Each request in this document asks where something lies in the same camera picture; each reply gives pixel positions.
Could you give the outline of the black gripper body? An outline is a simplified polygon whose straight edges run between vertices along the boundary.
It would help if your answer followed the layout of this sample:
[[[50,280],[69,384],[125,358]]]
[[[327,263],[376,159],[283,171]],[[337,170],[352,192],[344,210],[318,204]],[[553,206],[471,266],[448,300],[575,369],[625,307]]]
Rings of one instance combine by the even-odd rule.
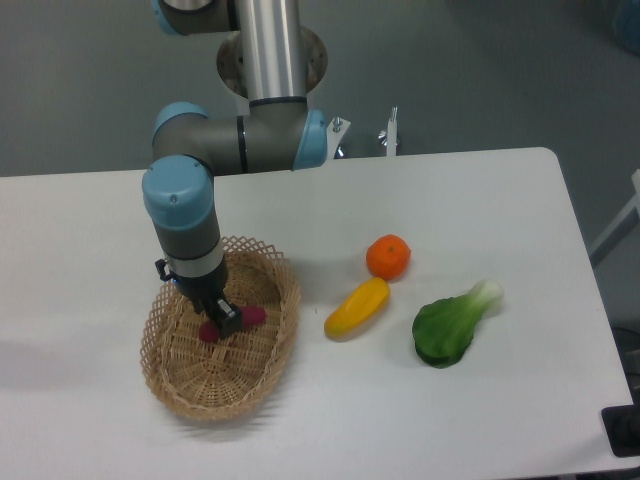
[[[173,272],[172,277],[177,290],[191,301],[197,313],[219,314],[218,301],[226,299],[224,288],[228,280],[228,268],[225,262],[203,276],[186,277]]]

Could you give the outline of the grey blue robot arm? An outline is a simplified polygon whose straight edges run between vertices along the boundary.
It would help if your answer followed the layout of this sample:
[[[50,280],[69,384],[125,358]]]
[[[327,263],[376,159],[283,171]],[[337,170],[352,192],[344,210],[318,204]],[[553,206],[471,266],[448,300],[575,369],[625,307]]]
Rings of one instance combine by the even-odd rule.
[[[308,107],[308,65],[295,1],[155,1],[161,28],[174,35],[236,32],[233,58],[249,112],[214,120],[176,102],[156,117],[153,162],[144,173],[144,206],[164,253],[159,276],[209,319],[202,337],[225,339],[263,320],[224,294],[228,270],[216,215],[214,180],[226,175],[315,168],[324,164],[324,115]]]

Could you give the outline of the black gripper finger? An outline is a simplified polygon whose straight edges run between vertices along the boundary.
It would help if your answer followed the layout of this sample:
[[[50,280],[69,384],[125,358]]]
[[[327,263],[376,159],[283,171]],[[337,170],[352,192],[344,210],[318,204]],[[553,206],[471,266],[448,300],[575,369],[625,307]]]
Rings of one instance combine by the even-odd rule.
[[[243,329],[243,318],[240,308],[233,303],[229,303],[224,298],[217,299],[211,307],[210,318],[220,338],[228,338]]]

